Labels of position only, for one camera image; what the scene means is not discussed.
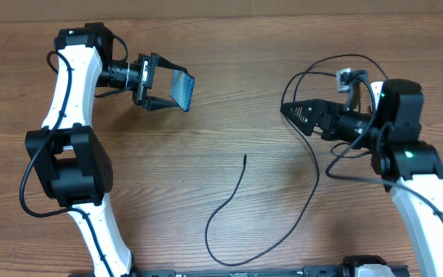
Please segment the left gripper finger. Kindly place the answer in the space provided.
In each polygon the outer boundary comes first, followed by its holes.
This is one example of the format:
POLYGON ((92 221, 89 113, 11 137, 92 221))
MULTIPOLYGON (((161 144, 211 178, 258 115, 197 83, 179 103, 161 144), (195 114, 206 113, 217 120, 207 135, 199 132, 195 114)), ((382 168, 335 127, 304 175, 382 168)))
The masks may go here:
POLYGON ((154 111, 162 108, 178 107, 178 104, 176 102, 172 102, 166 99, 147 96, 144 102, 144 107, 148 111, 154 111))
POLYGON ((178 70, 184 73, 188 72, 187 68, 184 68, 180 65, 176 65, 157 53, 155 53, 154 56, 156 57, 156 66, 158 67, 168 68, 171 70, 178 70))

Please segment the Samsung Galaxy smartphone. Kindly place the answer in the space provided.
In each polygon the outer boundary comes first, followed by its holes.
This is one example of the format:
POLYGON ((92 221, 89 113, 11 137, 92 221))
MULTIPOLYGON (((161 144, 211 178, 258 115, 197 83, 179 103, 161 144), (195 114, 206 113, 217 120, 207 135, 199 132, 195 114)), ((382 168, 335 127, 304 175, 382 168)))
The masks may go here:
POLYGON ((183 71, 173 71, 170 96, 184 112, 190 110, 194 87, 195 78, 193 76, 183 71))

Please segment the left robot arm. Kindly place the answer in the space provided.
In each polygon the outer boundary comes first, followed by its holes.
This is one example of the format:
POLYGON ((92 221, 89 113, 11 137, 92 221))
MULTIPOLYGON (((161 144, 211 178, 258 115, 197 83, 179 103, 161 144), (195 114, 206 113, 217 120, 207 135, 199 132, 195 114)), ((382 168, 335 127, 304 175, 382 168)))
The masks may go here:
POLYGON ((179 107, 188 112, 195 87, 186 68, 154 52, 133 63, 115 60, 116 39, 101 22, 59 31, 52 105, 42 127, 25 137, 31 161, 22 179, 36 172, 45 194, 58 202, 57 213, 74 219, 92 257, 93 276, 140 274, 112 211, 112 162, 92 129, 96 88, 130 91, 132 101, 148 111, 179 107))

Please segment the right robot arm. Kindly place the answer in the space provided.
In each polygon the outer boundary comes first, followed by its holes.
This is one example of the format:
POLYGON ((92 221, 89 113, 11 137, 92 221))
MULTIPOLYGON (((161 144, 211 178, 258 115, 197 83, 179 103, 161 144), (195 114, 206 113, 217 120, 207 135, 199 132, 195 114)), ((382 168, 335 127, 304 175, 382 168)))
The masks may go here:
POLYGON ((421 86, 405 79, 367 85, 371 114, 319 98, 286 102, 280 111, 304 135, 316 127, 326 141, 366 148, 407 229, 423 276, 443 276, 443 164, 433 145, 420 140, 421 86))

